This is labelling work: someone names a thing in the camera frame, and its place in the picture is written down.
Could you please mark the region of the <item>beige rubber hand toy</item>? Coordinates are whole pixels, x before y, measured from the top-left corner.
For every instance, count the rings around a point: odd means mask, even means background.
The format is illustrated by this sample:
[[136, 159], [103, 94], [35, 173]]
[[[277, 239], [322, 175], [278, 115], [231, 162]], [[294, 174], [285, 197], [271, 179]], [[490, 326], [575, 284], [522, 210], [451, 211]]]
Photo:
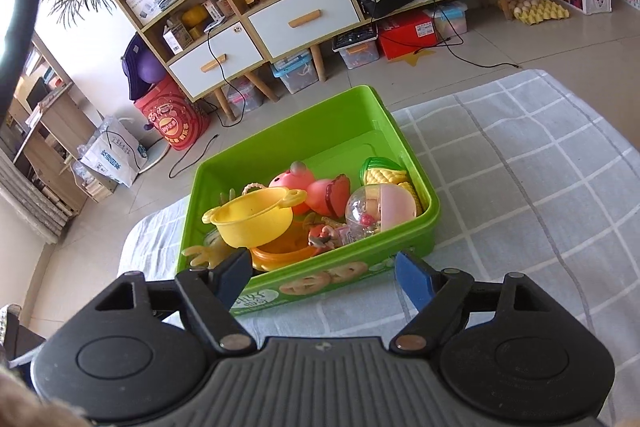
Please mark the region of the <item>beige rubber hand toy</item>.
[[204, 267], [214, 269], [233, 253], [219, 234], [207, 236], [203, 245], [194, 245], [181, 251], [183, 257], [189, 260], [192, 268]]

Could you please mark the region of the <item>yellow toy pot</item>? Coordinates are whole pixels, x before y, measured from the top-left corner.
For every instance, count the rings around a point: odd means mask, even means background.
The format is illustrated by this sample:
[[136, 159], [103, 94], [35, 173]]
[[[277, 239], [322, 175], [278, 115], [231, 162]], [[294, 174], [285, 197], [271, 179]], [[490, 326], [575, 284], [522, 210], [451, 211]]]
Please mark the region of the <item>yellow toy pot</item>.
[[255, 248], [288, 231], [294, 220], [293, 208], [306, 197], [298, 188], [260, 188], [207, 210], [202, 222], [213, 225], [224, 243], [233, 248]]

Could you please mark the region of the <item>pink capsule ball toy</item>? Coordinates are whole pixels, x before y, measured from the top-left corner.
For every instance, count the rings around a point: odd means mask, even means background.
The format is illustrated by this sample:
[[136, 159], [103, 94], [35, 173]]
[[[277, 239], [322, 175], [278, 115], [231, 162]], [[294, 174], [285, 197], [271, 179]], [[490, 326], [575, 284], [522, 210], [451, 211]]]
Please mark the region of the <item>pink capsule ball toy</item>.
[[346, 223], [364, 236], [391, 230], [418, 215], [413, 196], [395, 184], [370, 184], [357, 188], [345, 207]]

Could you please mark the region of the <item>yellow toy corn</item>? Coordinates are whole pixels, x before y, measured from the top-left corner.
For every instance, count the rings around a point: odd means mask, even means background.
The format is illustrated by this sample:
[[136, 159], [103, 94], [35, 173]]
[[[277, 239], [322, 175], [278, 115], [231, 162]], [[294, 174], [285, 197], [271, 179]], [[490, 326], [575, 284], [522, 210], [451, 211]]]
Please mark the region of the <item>yellow toy corn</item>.
[[386, 157], [369, 157], [360, 167], [359, 178], [362, 185], [393, 184], [402, 187], [412, 196], [416, 204], [416, 214], [420, 216], [423, 212], [422, 204], [407, 170], [397, 162]]

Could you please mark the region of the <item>small brown figurine toy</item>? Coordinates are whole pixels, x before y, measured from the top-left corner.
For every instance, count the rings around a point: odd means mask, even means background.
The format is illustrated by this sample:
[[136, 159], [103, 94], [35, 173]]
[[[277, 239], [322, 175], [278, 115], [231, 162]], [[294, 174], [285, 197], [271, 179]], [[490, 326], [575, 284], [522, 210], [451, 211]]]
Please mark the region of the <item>small brown figurine toy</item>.
[[341, 236], [344, 225], [341, 222], [309, 213], [303, 220], [303, 229], [307, 232], [308, 245], [322, 253], [344, 245]]

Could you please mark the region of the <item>green plastic storage box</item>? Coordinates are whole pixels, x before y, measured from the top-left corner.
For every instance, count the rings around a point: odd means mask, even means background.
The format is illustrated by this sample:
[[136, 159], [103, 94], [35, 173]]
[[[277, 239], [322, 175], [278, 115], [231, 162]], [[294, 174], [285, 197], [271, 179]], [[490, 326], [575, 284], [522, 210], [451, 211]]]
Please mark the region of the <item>green plastic storage box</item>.
[[242, 315], [428, 255], [440, 204], [378, 94], [360, 86], [250, 136], [196, 172], [182, 249], [244, 247]]

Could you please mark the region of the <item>pink pig toy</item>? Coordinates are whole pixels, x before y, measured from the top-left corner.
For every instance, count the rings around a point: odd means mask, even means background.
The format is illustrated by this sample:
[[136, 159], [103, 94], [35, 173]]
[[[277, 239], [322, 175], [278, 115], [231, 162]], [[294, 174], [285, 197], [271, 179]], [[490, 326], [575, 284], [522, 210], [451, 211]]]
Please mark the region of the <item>pink pig toy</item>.
[[313, 211], [322, 217], [342, 220], [352, 184], [349, 177], [341, 173], [335, 178], [316, 178], [303, 161], [292, 162], [290, 168], [279, 173], [268, 187], [285, 187], [289, 190], [303, 190], [306, 198], [293, 207], [295, 216]]

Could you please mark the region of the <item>red cartoon bag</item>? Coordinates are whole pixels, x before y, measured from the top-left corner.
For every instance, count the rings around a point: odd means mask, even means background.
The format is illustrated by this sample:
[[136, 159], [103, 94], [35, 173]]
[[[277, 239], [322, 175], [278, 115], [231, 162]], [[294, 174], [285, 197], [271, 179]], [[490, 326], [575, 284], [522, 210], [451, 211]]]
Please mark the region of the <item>red cartoon bag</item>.
[[154, 83], [134, 106], [174, 150], [194, 145], [210, 124], [210, 117], [184, 94], [171, 75]]

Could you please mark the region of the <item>white shopping bag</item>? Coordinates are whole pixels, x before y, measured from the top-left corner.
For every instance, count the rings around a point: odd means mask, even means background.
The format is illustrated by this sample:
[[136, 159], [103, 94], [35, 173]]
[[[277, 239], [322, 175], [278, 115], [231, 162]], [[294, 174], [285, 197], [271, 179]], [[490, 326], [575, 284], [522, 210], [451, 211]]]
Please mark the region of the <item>white shopping bag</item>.
[[149, 160], [146, 148], [113, 116], [103, 119], [78, 153], [82, 165], [126, 187], [132, 187]]

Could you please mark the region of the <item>wooden desk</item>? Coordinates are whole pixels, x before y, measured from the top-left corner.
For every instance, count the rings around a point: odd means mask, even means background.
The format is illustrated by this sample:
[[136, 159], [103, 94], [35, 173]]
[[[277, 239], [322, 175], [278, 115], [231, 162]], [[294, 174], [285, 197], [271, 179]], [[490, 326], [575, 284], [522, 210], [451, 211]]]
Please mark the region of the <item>wooden desk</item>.
[[69, 215], [79, 215], [86, 202], [103, 202], [116, 183], [80, 162], [96, 125], [87, 115], [89, 103], [58, 60], [37, 35], [14, 91], [6, 123], [17, 133], [9, 158], [36, 189]]

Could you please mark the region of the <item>red cardboard box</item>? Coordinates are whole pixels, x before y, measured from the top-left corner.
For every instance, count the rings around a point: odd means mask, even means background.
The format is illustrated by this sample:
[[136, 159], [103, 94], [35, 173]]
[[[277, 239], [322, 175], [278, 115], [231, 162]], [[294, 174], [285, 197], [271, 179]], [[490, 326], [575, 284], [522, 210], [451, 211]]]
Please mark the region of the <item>red cardboard box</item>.
[[387, 60], [436, 46], [434, 20], [424, 10], [389, 16], [376, 23], [378, 41]]

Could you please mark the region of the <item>wooden white drawer cabinet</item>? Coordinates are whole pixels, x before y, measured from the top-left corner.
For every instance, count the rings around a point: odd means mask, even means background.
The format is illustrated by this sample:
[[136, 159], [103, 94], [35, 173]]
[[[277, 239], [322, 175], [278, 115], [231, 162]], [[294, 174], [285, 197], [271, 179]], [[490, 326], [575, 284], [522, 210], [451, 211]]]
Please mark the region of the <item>wooden white drawer cabinet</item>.
[[222, 92], [227, 82], [246, 77], [275, 102], [277, 95], [258, 76], [260, 66], [309, 50], [318, 78], [323, 81], [326, 71], [320, 44], [364, 23], [356, 0], [260, 0], [254, 8], [246, 0], [227, 0], [231, 16], [174, 52], [163, 38], [166, 22], [203, 1], [177, 0], [148, 22], [142, 22], [127, 0], [116, 0], [190, 100], [195, 102], [213, 94], [231, 119], [235, 115]]

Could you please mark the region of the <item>yellow egg tray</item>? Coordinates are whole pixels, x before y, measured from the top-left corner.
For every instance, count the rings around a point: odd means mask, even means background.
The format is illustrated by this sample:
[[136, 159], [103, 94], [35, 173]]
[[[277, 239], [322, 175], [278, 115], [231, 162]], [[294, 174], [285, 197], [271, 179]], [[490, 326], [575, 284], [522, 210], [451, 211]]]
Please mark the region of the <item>yellow egg tray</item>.
[[516, 20], [527, 26], [570, 18], [570, 11], [553, 0], [506, 0], [506, 7]]

